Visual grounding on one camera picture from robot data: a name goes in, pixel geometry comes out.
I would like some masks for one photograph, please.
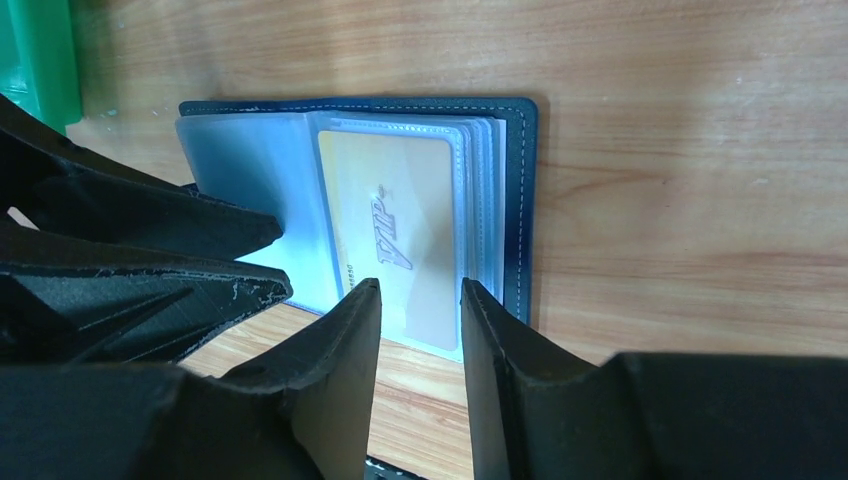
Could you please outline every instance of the card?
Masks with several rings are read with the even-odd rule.
[[[344,293],[378,278],[385,336],[455,350],[451,145],[321,131],[318,146]]]

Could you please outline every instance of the wooden table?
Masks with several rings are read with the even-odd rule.
[[[182,100],[529,95],[539,331],[595,362],[848,355],[844,2],[71,3],[82,145],[181,184]],[[185,365],[221,374],[311,320],[275,308]],[[380,356],[370,453],[469,477],[461,365],[385,341]]]

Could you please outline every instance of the green plastic bin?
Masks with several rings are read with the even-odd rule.
[[[82,118],[68,0],[0,0],[0,93],[63,134]]]

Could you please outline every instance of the white stitching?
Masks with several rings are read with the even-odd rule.
[[[326,105],[299,105],[293,107],[285,107],[285,108],[261,108],[261,107],[251,107],[251,108],[232,108],[232,107],[224,107],[224,108],[189,108],[186,110],[187,114],[191,113],[207,113],[207,112],[237,112],[237,113],[250,113],[250,112],[281,112],[284,110],[318,110],[322,108],[356,108],[356,105],[338,105],[338,104],[326,104]],[[374,110],[444,110],[444,107],[432,107],[432,106],[375,106],[371,107]],[[527,130],[527,118],[524,116],[524,112],[521,110],[516,110],[512,107],[476,107],[476,106],[463,106],[462,110],[509,110],[511,112],[518,113],[521,116],[521,181],[519,186],[519,204],[518,204],[518,274],[516,275],[516,289],[515,289],[515,312],[516,317],[521,320],[521,267],[522,267],[522,256],[523,252],[523,241],[524,241],[524,172],[525,172],[525,146],[526,146],[526,137],[525,132]]]

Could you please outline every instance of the wallet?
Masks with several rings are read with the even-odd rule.
[[[383,331],[462,361],[462,278],[529,323],[538,110],[519,97],[188,101],[177,132],[200,192],[277,217],[239,260],[281,268],[324,314],[359,281]]]

